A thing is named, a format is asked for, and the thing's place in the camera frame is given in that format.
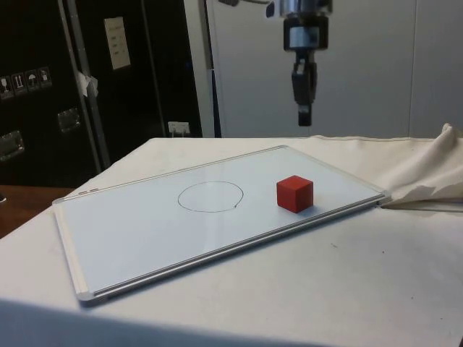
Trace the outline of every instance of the white door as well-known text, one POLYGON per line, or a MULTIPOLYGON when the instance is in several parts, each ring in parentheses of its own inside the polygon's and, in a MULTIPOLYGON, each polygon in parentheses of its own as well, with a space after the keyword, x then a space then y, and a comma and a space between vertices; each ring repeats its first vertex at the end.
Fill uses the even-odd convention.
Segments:
MULTIPOLYGON (((225 137, 297 137, 294 54, 265 6, 207 0, 225 137)), ((409 132, 416 0, 335 0, 330 47, 315 55, 310 134, 400 137, 409 132)))

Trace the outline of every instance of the red block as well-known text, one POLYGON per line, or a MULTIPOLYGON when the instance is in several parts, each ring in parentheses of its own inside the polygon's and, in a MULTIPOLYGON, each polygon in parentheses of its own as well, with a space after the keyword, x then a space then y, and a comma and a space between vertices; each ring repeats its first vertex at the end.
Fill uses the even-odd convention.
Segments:
POLYGON ((278 206, 299 213, 313 206, 313 182, 299 176, 276 184, 278 206))

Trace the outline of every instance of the drawn circle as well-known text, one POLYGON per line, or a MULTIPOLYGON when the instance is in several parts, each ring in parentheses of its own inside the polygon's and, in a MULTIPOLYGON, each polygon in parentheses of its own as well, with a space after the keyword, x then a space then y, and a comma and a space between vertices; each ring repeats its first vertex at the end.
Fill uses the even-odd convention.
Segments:
POLYGON ((193 212, 217 213, 234 210, 244 193, 236 184, 211 181, 195 184, 179 195, 179 205, 193 212))

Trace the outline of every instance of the wooden table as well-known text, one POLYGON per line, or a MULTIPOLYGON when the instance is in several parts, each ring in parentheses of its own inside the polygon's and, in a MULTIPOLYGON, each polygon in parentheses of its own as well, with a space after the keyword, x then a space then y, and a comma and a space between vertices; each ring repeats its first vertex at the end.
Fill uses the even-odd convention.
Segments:
POLYGON ((0 239, 51 205, 53 200, 72 192, 70 188, 2 186, 0 193, 0 239))

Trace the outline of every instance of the white table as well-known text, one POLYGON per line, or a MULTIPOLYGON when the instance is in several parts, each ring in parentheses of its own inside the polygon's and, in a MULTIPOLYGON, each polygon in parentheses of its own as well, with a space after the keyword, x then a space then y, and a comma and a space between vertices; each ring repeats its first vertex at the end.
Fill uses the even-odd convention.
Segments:
MULTIPOLYGON (((152 140, 82 189, 309 140, 152 140)), ((0 322, 5 346, 458 346, 463 215, 376 208, 84 308, 48 209, 0 241, 0 322)))

